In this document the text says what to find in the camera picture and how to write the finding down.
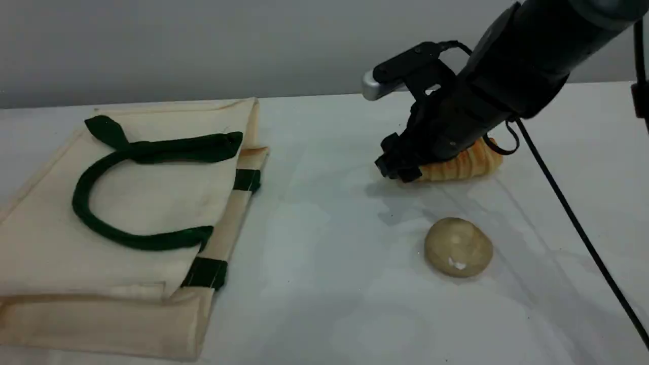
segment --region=table surface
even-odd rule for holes
[[[629,86],[566,85],[526,125],[649,326],[649,138]],[[261,100],[271,156],[199,364],[648,363],[526,145],[483,179],[402,187],[381,178],[379,143],[404,128],[412,101]],[[0,204],[92,109],[0,110]],[[492,135],[513,145],[503,126]],[[474,222],[495,244],[475,279],[442,276],[424,260],[427,230],[448,216]],[[0,359],[174,364],[19,347],[0,347]]]

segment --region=black cord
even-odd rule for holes
[[[642,20],[638,21],[633,26],[633,35],[634,35],[633,39],[634,39],[634,46],[635,46],[635,71],[638,78],[638,85],[644,86],[646,84],[646,73],[644,70],[644,39],[643,39],[644,36],[643,36]],[[472,53],[471,49],[469,49],[466,45],[456,40],[441,42],[440,45],[443,51],[449,48],[460,48],[468,55],[471,55]],[[577,217],[574,215],[574,212],[572,211],[570,205],[568,204],[568,201],[563,195],[563,192],[561,192],[561,189],[559,189],[559,186],[557,185],[557,182],[554,180],[552,174],[550,173],[550,170],[548,170],[548,166],[546,166],[545,162],[543,162],[543,159],[541,158],[539,151],[536,149],[534,142],[532,142],[532,139],[530,138],[530,135],[528,134],[527,129],[525,129],[525,126],[523,125],[522,121],[520,120],[520,118],[515,118],[514,120],[516,121],[516,124],[519,126],[520,132],[523,135],[523,139],[525,139],[525,142],[530,147],[530,151],[532,151],[532,155],[534,156],[534,159],[536,159],[536,162],[541,168],[541,171],[543,171],[543,175],[545,175],[545,178],[548,180],[548,183],[550,183],[552,190],[557,195],[557,198],[559,199],[559,202],[561,203],[563,210],[565,210],[566,214],[568,214],[568,218],[570,219],[570,222],[572,222],[573,227],[575,228],[575,230],[577,230],[577,234],[582,239],[583,244],[586,246],[588,252],[591,254],[591,257],[595,261],[597,268],[604,276],[606,283],[609,285],[609,287],[615,294],[615,297],[620,302],[620,305],[622,305],[622,308],[626,312],[626,315],[633,323],[635,330],[640,335],[640,338],[642,338],[644,346],[647,348],[647,350],[649,350],[649,334],[647,334],[646,329],[644,329],[642,322],[640,322],[640,319],[635,314],[635,312],[631,308],[631,305],[624,297],[622,290],[617,286],[617,283],[615,282],[615,280],[613,280],[611,273],[609,273],[608,269],[606,268],[606,265],[604,265],[604,261],[602,261],[602,258],[600,258],[600,255],[597,253],[597,250],[595,250],[595,247],[593,247],[593,244],[591,243],[590,239],[588,239],[586,232],[583,230],[582,225],[579,223]],[[649,119],[645,118],[644,120],[647,124],[647,129],[649,131]],[[513,130],[511,130],[511,127],[509,127],[509,123],[507,124],[507,127],[510,130],[510,132],[513,132]]]
[[[644,117],[644,124],[647,127],[647,132],[649,132],[649,118],[647,118],[646,110],[647,107],[645,104],[645,94],[647,93],[647,80],[646,72],[644,70],[644,26],[643,20],[640,19],[633,25],[633,53],[635,54],[635,76],[637,79],[637,84],[634,85],[634,88],[639,90],[640,96],[634,95],[633,102],[640,105],[636,105],[636,110],[642,110],[638,117]]]
[[[588,236],[586,236],[586,232],[584,232],[582,225],[579,223],[577,217],[574,215],[572,209],[570,208],[570,205],[568,204],[568,201],[566,200],[565,196],[563,196],[563,193],[559,189],[557,182],[554,180],[552,174],[548,170],[548,167],[545,166],[545,162],[543,162],[543,159],[541,158],[539,151],[536,149],[536,146],[534,146],[534,143],[532,142],[532,139],[530,138],[530,135],[528,134],[527,129],[525,129],[525,126],[523,125],[520,118],[516,118],[516,124],[519,126],[520,132],[523,135],[523,139],[525,139],[525,142],[530,147],[530,151],[532,151],[532,154],[534,155],[536,162],[539,164],[541,171],[543,171],[543,175],[545,175],[546,179],[548,179],[548,183],[550,183],[550,186],[554,190],[554,193],[557,195],[557,198],[559,199],[559,202],[563,206],[563,209],[566,211],[566,214],[568,214],[568,218],[570,218],[572,225],[577,230],[577,233],[579,234],[579,237],[582,239],[583,244],[586,246],[586,249],[588,249],[588,252],[591,254],[591,257],[595,261],[597,268],[604,276],[606,283],[609,285],[609,287],[615,294],[615,297],[622,305],[622,308],[624,308],[626,315],[629,316],[629,319],[633,323],[635,330],[642,338],[644,345],[646,346],[647,349],[649,349],[649,334],[647,334],[646,329],[644,329],[642,322],[640,322],[640,319],[636,316],[635,312],[631,308],[631,305],[624,297],[622,290],[620,290],[620,288],[617,286],[615,280],[613,280],[613,277],[611,276],[608,269],[606,268],[606,265],[604,265],[604,262],[600,258],[600,255],[595,250],[595,247],[593,247],[593,244],[591,243],[590,239],[588,239]]]
[[[514,137],[514,141],[516,141],[516,147],[514,147],[514,149],[507,150],[507,149],[500,148],[499,146],[497,146],[495,143],[493,143],[489,139],[489,135],[487,135],[487,133],[485,133],[482,136],[482,140],[485,142],[487,147],[491,148],[492,151],[494,151],[495,153],[498,153],[499,155],[503,155],[503,156],[512,155],[512,154],[514,154],[514,152],[518,151],[518,149],[520,147],[519,135],[516,134],[516,132],[514,132],[514,130],[509,125],[511,122],[513,122],[513,120],[511,120],[511,119],[506,120],[505,121],[505,127],[507,127],[507,130],[509,131],[509,133],[511,133],[511,135]]]
[[[473,51],[471,51],[471,48],[467,47],[464,43],[457,40],[439,42],[438,44],[442,47],[442,52],[450,48],[460,48],[462,51],[464,51],[464,53],[466,53],[469,56],[471,56],[471,53],[473,53]]]
[[[635,53],[635,76],[638,84],[646,83],[646,73],[644,72],[644,34],[643,20],[640,19],[633,25],[633,49]]]

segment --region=croissant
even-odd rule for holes
[[[502,155],[494,152],[482,138],[446,162],[419,166],[421,177],[417,181],[462,180],[487,175],[502,164]]]

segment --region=black robot arm segment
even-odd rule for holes
[[[527,0],[496,19],[458,75],[438,59],[449,42],[425,42],[378,65],[363,79],[364,96],[405,84],[415,103],[406,130],[381,143],[376,165],[409,182],[421,176],[418,166],[454,158],[504,120],[535,116],[578,64],[648,8],[649,0]]]

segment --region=green bag handle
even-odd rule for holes
[[[126,233],[100,220],[90,211],[90,192],[101,175],[124,160],[133,160],[138,164],[169,161],[214,163],[228,160],[236,156],[243,142],[243,133],[219,133],[179,140],[130,143],[121,126],[108,116],[96,116],[86,120],[85,123],[96,139],[116,151],[99,159],[79,177],[72,195],[72,209],[81,222],[95,233],[133,249],[167,251],[200,245],[202,251],[214,227],[193,227],[152,235]]]

